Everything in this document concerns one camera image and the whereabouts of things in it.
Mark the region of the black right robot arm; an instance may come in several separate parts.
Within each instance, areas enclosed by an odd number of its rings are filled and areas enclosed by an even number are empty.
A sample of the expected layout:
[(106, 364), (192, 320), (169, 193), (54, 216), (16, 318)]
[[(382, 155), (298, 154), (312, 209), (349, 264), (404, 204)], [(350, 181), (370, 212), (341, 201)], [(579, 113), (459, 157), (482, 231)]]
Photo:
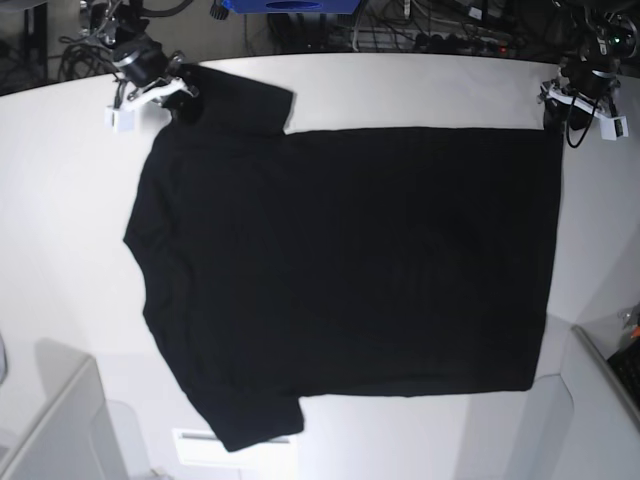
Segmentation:
[(116, 90), (106, 107), (105, 122), (116, 132), (134, 128), (136, 112), (154, 104), (176, 121), (193, 123), (202, 113), (202, 99), (185, 56), (167, 55), (146, 29), (152, 19), (169, 18), (191, 3), (164, 10), (148, 9), (142, 1), (82, 1), (80, 37), (73, 42), (103, 54), (116, 75)]

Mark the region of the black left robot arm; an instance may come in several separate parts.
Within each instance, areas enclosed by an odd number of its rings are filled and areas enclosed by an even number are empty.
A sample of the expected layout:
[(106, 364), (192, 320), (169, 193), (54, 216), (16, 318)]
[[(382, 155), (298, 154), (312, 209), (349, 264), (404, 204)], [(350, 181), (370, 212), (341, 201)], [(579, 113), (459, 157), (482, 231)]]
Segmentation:
[(621, 63), (639, 56), (636, 1), (555, 1), (562, 15), (560, 63), (554, 78), (541, 84), (543, 128), (562, 130), (568, 145), (571, 131), (588, 132), (599, 125), (601, 138), (616, 141), (629, 135), (627, 118), (615, 104)]

